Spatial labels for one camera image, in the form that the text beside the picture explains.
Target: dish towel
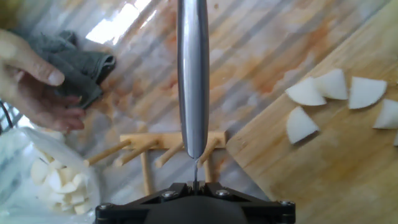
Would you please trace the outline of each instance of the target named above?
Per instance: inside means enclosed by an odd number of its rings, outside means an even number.
[[[78,107],[83,109],[102,95],[99,84],[115,68],[116,59],[113,55],[78,50],[76,35],[69,30],[57,36],[18,35],[23,37],[39,56],[64,74],[64,83],[55,89],[58,95],[80,96]]]

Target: white vegetable piece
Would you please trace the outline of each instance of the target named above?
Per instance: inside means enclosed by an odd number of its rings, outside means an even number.
[[[33,183],[35,185],[43,184],[48,172],[48,165],[40,159],[36,159],[30,170],[30,176],[32,177]]]
[[[84,214],[84,213],[88,212],[90,209],[91,209],[91,203],[89,200],[85,201],[82,204],[75,206],[75,212],[77,215]]]
[[[398,146],[398,133],[396,135],[396,138],[394,139],[394,146]]]
[[[52,161],[54,161],[54,158],[51,157],[50,155],[48,155],[47,153],[41,151],[39,148],[37,148],[37,146],[33,145],[33,148],[36,149],[39,158],[41,158],[44,162],[46,162],[47,164],[50,164]]]
[[[325,99],[317,90],[315,80],[312,77],[288,88],[286,93],[290,99],[301,105],[318,106],[326,104]]]
[[[55,192],[51,192],[49,194],[49,200],[56,202],[56,203],[63,203],[65,202],[65,195],[64,194],[57,194]]]
[[[53,193],[53,190],[50,187],[49,179],[46,178],[44,183],[40,186],[40,189],[37,194],[37,198],[40,201],[44,202],[48,207],[51,208],[51,207],[55,206],[55,204],[57,203],[57,202],[54,202],[53,200],[50,200],[50,194],[52,194],[52,193]]]
[[[295,144],[315,131],[319,131],[319,127],[304,112],[301,106],[290,112],[287,120],[287,136],[290,143]]]
[[[77,187],[72,182],[69,182],[65,184],[63,187],[61,187],[59,190],[54,190],[54,191],[59,194],[67,194],[74,192],[76,189]]]
[[[376,103],[386,92],[387,82],[353,77],[349,95],[349,109],[360,109]]]
[[[76,187],[80,188],[83,186],[86,182],[86,176],[84,174],[76,174],[76,176],[72,180],[73,184],[75,184]]]
[[[55,191],[59,192],[62,188],[62,181],[58,170],[52,169],[51,173],[47,177],[50,187]]]
[[[71,205],[77,205],[79,203],[83,203],[86,199],[88,199],[87,191],[85,187],[79,188],[75,192],[70,193],[71,199],[70,199],[70,204]]]
[[[54,160],[50,163],[50,167],[54,169],[63,169],[65,166],[58,160]]]
[[[71,182],[74,179],[74,177],[77,175],[77,172],[71,167],[60,169],[59,173],[61,176],[62,183],[64,184]]]
[[[348,99],[346,80],[341,69],[334,69],[316,78],[315,84],[324,97],[336,100]]]
[[[398,128],[398,102],[393,100],[383,100],[383,108],[381,109],[373,128]]]

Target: clear plastic bag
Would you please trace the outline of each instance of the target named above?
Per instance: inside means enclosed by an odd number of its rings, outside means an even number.
[[[32,164],[39,157],[34,146],[87,177],[89,212],[57,213],[37,198],[40,186],[30,176]],[[0,137],[0,223],[92,223],[100,201],[94,170],[85,167],[83,158],[64,143],[30,128],[15,129]]]

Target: finger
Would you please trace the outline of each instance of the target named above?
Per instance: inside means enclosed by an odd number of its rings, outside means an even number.
[[[85,128],[85,125],[82,121],[76,118],[67,118],[64,119],[68,123],[68,127],[70,130],[82,130]]]
[[[65,79],[58,69],[38,56],[27,44],[17,46],[15,55],[6,62],[27,71],[37,80],[48,85],[61,85]]]
[[[61,106],[54,106],[52,111],[59,117],[81,118],[86,115],[86,112],[81,108],[63,108]]]
[[[46,89],[44,91],[44,97],[48,98],[53,104],[56,105],[63,105],[63,106],[69,106],[69,105],[77,105],[80,102],[80,97],[78,96],[57,96],[54,93],[54,90]]]

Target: wooden peg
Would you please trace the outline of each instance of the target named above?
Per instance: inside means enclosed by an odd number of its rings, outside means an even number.
[[[180,142],[178,145],[174,146],[173,148],[167,150],[162,156],[160,156],[155,165],[157,168],[161,168],[169,159],[174,156],[178,151],[181,151],[184,147],[184,143]]]
[[[204,163],[203,168],[205,168],[205,182],[212,183],[213,181],[213,172],[211,169],[211,157],[209,157]]]
[[[220,140],[218,139],[213,139],[211,140],[208,144],[207,147],[205,149],[205,151],[203,152],[203,154],[199,157],[199,161],[198,161],[198,168],[201,168],[203,163],[209,158],[210,154],[214,151],[214,148],[217,146],[217,144],[219,143]]]
[[[141,153],[140,157],[141,157],[141,166],[142,166],[142,176],[144,177],[145,195],[148,196],[152,194],[152,183],[149,177],[147,152],[144,151],[143,153]]]
[[[131,144],[131,140],[125,140],[110,149],[107,149],[89,159],[84,160],[83,163],[85,166],[89,167],[93,164],[96,164],[98,161],[105,159],[106,157],[110,156],[111,154],[118,152],[119,150],[121,150],[122,148],[124,148],[130,144]]]
[[[152,146],[157,145],[158,143],[159,143],[159,141],[157,139],[151,140],[151,141],[147,142],[146,144],[144,144],[139,149],[133,150],[128,155],[126,155],[126,156],[124,156],[124,157],[122,157],[120,159],[116,159],[115,162],[114,162],[114,165],[116,167],[121,167],[121,166],[125,165],[126,163],[128,163],[133,158],[137,157],[139,154],[141,154],[144,151],[150,149]]]

